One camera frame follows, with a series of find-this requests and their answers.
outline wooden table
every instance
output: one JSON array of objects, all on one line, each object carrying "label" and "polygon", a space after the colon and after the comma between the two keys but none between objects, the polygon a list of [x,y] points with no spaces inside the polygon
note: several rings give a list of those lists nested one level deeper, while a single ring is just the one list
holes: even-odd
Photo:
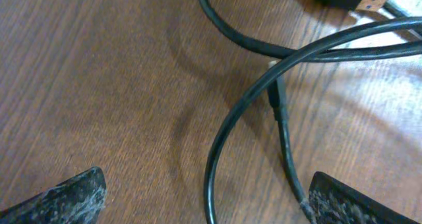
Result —
[{"label": "wooden table", "polygon": [[[422,15],[420,0],[398,0]],[[289,47],[381,14],[313,0],[211,0],[242,33]],[[0,209],[97,165],[98,223],[204,223],[206,157],[270,58],[222,36],[197,0],[0,0]],[[382,34],[346,47],[412,40]],[[329,175],[422,222],[422,57],[303,63],[286,75],[299,178]],[[216,178],[220,223],[305,223],[266,95]]]}]

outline brown wooden surface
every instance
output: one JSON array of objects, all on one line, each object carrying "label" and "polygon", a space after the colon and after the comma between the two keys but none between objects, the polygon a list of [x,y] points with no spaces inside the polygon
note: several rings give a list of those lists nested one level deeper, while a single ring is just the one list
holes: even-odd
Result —
[{"label": "brown wooden surface", "polygon": [[[383,19],[313,0],[212,2],[243,33],[295,48]],[[406,1],[420,13],[419,2]],[[0,209],[97,165],[108,188],[99,223],[204,223],[210,145],[271,59],[225,39],[197,0],[0,0],[0,40]],[[402,41],[391,33],[347,46]],[[324,171],[422,222],[421,61],[304,63],[287,73],[305,189]],[[262,95],[222,154],[221,223],[306,223],[274,128]]]}]

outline wood grain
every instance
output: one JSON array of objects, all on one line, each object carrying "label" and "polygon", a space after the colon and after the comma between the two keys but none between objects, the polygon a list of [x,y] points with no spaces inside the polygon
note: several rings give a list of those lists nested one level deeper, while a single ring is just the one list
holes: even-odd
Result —
[{"label": "wood grain", "polygon": [[[313,0],[211,2],[241,32],[294,48],[383,18]],[[208,150],[271,59],[224,38],[197,0],[0,0],[0,38],[0,209],[97,165],[108,189],[99,223],[204,223]],[[302,63],[286,74],[305,188],[324,171],[422,222],[421,62]],[[220,223],[306,223],[274,126],[262,95],[229,137]]]}]

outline glossy surface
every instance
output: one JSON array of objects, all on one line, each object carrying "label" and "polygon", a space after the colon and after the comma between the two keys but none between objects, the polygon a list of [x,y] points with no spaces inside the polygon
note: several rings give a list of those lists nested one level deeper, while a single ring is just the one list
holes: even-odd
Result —
[{"label": "glossy surface", "polygon": [[[295,48],[383,19],[313,0],[211,2],[242,33]],[[108,189],[99,223],[204,222],[209,147],[271,59],[225,39],[196,0],[1,0],[0,38],[0,209],[97,165]],[[324,171],[422,222],[421,62],[305,63],[287,73],[305,189]],[[262,95],[223,150],[220,223],[305,222],[279,154]]]}]

